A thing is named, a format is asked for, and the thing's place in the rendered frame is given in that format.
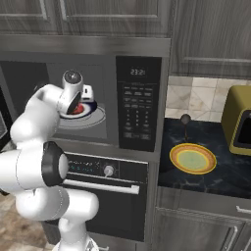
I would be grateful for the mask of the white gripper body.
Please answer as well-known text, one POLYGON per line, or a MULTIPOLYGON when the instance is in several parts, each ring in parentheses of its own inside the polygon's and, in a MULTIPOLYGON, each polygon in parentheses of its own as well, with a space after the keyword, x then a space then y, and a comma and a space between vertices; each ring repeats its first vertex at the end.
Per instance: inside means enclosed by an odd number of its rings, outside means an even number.
POLYGON ((82 88, 81 94, 82 100, 93 100, 94 99, 94 92, 91 85, 85 84, 82 88))

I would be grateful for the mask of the white blue-rimmed plate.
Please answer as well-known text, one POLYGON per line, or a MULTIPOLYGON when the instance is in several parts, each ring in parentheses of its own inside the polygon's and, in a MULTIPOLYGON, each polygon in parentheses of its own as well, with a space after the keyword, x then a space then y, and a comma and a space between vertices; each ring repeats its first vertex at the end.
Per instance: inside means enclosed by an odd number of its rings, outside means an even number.
POLYGON ((97 109, 97 103, 95 101, 93 101, 93 102, 79 102, 79 103, 82 104, 84 111, 78 115, 73 115, 73 113, 71 113, 69 115, 65 115, 66 119, 71 120, 71 119, 79 119, 82 117, 86 117, 97 109))

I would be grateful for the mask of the red steak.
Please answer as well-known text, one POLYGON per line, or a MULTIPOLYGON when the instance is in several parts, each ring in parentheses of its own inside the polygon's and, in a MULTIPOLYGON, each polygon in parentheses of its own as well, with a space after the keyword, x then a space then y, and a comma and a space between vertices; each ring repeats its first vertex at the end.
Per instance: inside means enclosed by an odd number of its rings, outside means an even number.
POLYGON ((74 109, 74 111, 73 111, 73 115, 78 115, 78 114, 82 113, 83 111, 84 111, 84 108, 83 108, 82 104, 79 103, 79 104, 75 107, 75 109, 74 109))

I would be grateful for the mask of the grey microwave oven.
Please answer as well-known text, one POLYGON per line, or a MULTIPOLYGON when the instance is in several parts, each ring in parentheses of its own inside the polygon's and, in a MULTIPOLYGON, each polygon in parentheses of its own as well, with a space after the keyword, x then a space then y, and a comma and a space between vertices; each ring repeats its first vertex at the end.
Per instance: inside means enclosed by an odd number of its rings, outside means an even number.
POLYGON ((158 57, 0 53, 1 84, 20 115, 37 86, 63 85, 75 70, 92 86, 93 100, 106 119, 83 129, 58 128, 56 141, 95 142, 152 152, 155 148, 162 60, 158 57))

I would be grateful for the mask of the black microwave door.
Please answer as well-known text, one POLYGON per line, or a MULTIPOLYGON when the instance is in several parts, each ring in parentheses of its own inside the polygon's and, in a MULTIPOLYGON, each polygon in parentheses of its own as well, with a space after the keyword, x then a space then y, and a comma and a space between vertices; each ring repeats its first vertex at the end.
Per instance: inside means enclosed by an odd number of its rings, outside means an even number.
POLYGON ((11 140, 10 129, 13 124, 2 89, 0 88, 0 153, 11 140))

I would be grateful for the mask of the yellow green plate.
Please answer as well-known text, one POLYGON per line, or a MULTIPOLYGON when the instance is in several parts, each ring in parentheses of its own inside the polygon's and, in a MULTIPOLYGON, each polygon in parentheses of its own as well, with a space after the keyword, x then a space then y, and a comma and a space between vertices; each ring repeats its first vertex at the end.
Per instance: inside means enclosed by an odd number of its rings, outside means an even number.
POLYGON ((217 165, 216 156, 208 148, 193 143, 173 147, 170 159, 175 167, 191 175, 205 175, 217 165))

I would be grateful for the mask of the dark ladle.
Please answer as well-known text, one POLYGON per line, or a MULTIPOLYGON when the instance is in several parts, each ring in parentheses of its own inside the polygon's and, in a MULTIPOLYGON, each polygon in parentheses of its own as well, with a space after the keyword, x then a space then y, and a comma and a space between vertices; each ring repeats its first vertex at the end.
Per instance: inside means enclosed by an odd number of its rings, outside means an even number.
POLYGON ((189 124, 189 122, 191 121, 191 117, 188 114, 183 114, 180 117, 180 121, 182 122, 182 124, 185 127, 185 130, 184 130, 184 140, 185 140, 185 142, 188 142, 188 135, 187 135, 187 129, 186 128, 187 128, 187 125, 189 124))

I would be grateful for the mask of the black built-in oven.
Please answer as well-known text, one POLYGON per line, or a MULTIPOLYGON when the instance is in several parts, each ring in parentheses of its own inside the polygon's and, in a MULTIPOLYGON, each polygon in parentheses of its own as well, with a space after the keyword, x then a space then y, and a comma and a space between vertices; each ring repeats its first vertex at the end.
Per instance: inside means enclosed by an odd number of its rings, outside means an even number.
POLYGON ((138 194, 64 185, 64 188, 89 191, 99 199, 97 215, 86 223, 90 232, 144 241, 147 202, 148 164, 122 159, 101 158, 67 153, 69 171, 66 179, 108 185, 138 185, 138 194), (112 176, 105 176, 107 165, 114 167, 112 176))

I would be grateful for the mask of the yellow toaster oven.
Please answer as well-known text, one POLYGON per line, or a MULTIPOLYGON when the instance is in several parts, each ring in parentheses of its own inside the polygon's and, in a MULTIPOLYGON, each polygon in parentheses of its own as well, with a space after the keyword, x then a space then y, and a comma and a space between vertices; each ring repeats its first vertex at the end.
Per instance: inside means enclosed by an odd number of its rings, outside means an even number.
POLYGON ((251 156, 251 85, 229 89, 221 123, 229 151, 251 156))

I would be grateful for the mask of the grey drawer under oven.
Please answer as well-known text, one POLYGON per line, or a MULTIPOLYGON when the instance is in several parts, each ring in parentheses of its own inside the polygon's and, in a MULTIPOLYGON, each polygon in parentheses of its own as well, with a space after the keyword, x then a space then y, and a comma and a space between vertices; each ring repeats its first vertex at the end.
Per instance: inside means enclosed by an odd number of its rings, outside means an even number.
POLYGON ((142 242, 93 232, 90 232, 89 235, 98 246, 109 246, 109 251, 148 251, 147 245, 142 242))

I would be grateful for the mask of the grey drawer front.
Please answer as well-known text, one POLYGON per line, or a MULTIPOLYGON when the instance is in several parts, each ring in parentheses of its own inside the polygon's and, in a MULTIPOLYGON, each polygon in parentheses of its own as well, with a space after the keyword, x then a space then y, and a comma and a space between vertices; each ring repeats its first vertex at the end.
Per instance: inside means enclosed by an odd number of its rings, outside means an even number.
POLYGON ((159 186, 157 206, 159 208, 202 212, 203 214, 215 214, 251 221, 251 215, 238 213, 236 210, 236 206, 251 210, 251 199, 159 186))

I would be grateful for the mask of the grey base cupboard door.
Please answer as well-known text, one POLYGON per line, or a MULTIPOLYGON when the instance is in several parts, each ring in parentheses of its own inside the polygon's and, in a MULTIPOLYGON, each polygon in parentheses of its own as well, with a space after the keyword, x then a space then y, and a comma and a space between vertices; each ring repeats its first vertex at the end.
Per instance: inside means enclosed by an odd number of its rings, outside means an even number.
POLYGON ((251 223, 244 225, 233 251, 251 251, 251 223))
POLYGON ((229 251, 242 230, 241 221, 158 208, 152 251, 225 251, 234 226, 238 233, 229 251))

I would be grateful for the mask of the grey wall cupboard door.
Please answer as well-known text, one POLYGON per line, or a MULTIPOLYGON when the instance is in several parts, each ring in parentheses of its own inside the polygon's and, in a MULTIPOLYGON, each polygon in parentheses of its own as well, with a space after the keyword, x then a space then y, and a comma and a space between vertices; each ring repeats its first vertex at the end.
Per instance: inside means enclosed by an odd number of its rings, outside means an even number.
POLYGON ((174 0, 58 0, 64 34, 157 37, 170 35, 174 0))
POLYGON ((251 79, 251 0, 176 0, 170 73, 251 79))
POLYGON ((0 0, 0 34, 56 34, 54 0, 0 0))

